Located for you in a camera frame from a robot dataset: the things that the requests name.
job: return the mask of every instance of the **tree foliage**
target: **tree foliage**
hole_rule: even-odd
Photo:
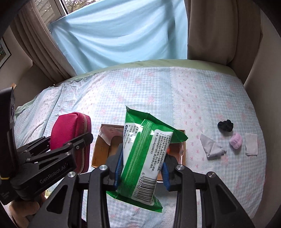
[[[68,12],[71,13],[93,2],[96,2],[96,0],[65,0],[65,5],[68,9]]]

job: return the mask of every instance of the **human hand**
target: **human hand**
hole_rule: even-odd
[[[40,194],[41,201],[46,201],[45,192]],[[12,201],[9,206],[10,212],[19,228],[27,228],[29,221],[26,218],[28,215],[34,215],[40,208],[38,202],[34,201]]]

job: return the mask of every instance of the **brown box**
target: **brown box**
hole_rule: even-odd
[[[123,130],[124,126],[120,125],[101,125],[94,148],[92,167],[97,168],[105,164],[107,158],[116,153],[119,144],[123,142]],[[179,164],[185,165],[185,142],[171,143],[169,148],[167,153],[176,157]],[[162,181],[161,173],[158,174],[157,181]]]

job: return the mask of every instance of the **silver screw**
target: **silver screw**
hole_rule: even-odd
[[[209,176],[210,178],[214,178],[214,177],[216,176],[216,174],[215,174],[214,172],[209,172],[209,173],[208,173],[208,176]]]
[[[72,178],[72,177],[75,177],[76,173],[71,171],[67,174],[68,177]]]
[[[99,167],[99,169],[100,169],[100,170],[106,170],[106,169],[107,169],[107,165],[101,165],[101,166]]]
[[[183,170],[183,169],[184,169],[184,166],[183,166],[183,165],[177,165],[177,166],[176,166],[176,169],[177,169],[177,170]]]

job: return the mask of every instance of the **gray curtain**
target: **gray curtain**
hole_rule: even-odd
[[[258,51],[260,9],[252,0],[186,0],[188,59],[231,67],[244,83]]]
[[[23,50],[54,84],[76,76],[33,0],[20,10],[11,23],[11,29]]]

